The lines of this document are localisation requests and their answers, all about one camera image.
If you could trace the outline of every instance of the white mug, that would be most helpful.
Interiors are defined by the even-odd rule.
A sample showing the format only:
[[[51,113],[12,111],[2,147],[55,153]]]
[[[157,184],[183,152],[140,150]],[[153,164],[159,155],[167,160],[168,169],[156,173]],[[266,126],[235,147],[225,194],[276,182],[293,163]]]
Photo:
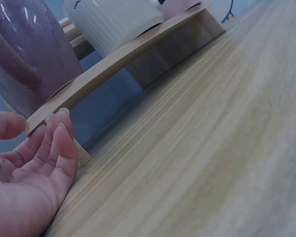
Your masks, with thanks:
[[[81,34],[106,57],[164,22],[159,0],[63,0],[62,8]]]

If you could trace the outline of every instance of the light wood surface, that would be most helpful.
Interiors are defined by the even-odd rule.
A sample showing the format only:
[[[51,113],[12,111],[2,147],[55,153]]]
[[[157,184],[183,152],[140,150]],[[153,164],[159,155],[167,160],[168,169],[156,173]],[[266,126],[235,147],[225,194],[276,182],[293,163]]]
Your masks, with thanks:
[[[30,134],[46,117],[57,111],[59,108],[71,108],[74,106],[118,70],[126,66],[156,43],[169,36],[171,33],[180,29],[203,10],[203,6],[196,6],[151,29],[101,60],[64,87],[46,104],[31,115],[27,120],[24,132]]]
[[[233,23],[94,143],[50,236],[296,237],[296,0]]]

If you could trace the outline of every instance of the wooden shelf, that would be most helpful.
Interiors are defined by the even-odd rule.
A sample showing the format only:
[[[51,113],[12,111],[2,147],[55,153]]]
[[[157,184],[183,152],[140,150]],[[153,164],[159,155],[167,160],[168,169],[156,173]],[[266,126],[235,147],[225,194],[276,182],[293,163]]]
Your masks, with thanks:
[[[71,108],[95,88],[101,85],[110,76],[115,74],[121,68],[132,62],[139,55],[156,45],[159,41],[169,36],[171,33],[182,28],[188,21],[198,16],[206,8],[202,5],[196,6],[183,14],[172,18],[169,21],[151,29],[125,46],[121,47],[92,68],[77,77],[72,83],[64,87],[46,104],[39,108],[27,120],[25,133],[30,134],[45,118],[61,107]],[[77,31],[72,25],[65,27],[69,32],[75,32],[72,35],[77,36]],[[83,44],[81,36],[74,39],[76,45],[74,48]]]

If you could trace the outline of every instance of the wooden stand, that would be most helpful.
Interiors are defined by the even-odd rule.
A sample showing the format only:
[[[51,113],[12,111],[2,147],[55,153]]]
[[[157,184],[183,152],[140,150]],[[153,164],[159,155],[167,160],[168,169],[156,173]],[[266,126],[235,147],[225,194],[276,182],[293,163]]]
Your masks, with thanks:
[[[60,24],[79,59],[94,51],[68,19]],[[61,107],[73,107],[123,67],[145,88],[224,32],[221,23],[205,6],[191,8],[124,45],[77,77],[28,118],[25,133],[30,134]],[[87,156],[83,163],[90,159]]]

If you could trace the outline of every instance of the mug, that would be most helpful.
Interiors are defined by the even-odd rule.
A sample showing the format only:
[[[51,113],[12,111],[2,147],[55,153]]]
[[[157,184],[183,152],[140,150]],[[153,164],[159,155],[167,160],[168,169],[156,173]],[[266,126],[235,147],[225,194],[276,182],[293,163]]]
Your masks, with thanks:
[[[201,0],[166,0],[161,7],[161,11],[164,14],[164,20],[167,21],[200,3]]]
[[[163,23],[158,0],[63,0],[62,9],[104,58]]]
[[[11,107],[29,117],[81,73],[43,1],[0,1],[0,95]]]

